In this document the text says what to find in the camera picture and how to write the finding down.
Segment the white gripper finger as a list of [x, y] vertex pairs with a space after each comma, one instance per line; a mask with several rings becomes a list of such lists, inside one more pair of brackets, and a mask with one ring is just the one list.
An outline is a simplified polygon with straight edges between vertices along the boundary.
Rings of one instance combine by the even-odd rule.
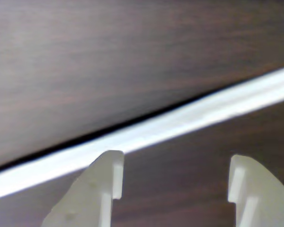
[[237, 227], [284, 227], [284, 185], [250, 157], [231, 158], [228, 202]]
[[44, 227], [109, 227], [114, 200], [122, 197], [124, 153], [101, 154], [42, 222]]

